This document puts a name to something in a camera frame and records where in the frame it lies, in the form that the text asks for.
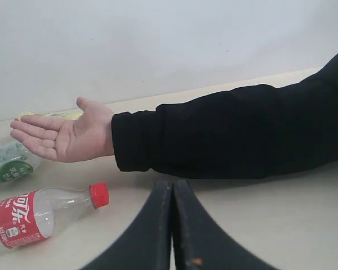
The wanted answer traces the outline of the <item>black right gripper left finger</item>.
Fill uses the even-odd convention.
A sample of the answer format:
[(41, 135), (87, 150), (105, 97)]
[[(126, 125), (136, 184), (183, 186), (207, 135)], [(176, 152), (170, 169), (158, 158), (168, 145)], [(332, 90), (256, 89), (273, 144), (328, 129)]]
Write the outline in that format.
[(83, 269), (170, 269), (172, 187), (156, 182), (129, 227)]

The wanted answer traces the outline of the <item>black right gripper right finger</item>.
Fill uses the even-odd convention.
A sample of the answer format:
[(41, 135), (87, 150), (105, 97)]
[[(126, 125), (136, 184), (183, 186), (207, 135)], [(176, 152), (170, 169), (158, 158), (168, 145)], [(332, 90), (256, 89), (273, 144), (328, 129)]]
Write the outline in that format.
[(184, 180), (174, 183), (173, 245), (177, 269), (273, 269), (227, 235)]

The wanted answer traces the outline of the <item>forearm in black sleeve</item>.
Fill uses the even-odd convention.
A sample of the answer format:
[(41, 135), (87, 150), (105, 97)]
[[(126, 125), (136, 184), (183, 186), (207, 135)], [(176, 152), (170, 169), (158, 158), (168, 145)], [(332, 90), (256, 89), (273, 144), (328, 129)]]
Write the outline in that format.
[(116, 163), (191, 179), (252, 179), (338, 160), (338, 54), (304, 80), (245, 86), (113, 116)]

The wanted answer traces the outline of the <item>person's open bare hand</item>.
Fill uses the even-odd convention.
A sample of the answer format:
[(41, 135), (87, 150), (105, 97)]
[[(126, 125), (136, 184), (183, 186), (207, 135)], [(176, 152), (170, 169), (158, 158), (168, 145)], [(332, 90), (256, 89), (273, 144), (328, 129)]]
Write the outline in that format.
[(30, 152), (62, 163), (113, 156), (114, 112), (99, 102), (77, 98), (83, 114), (77, 120), (24, 115), (11, 123), (11, 136)]

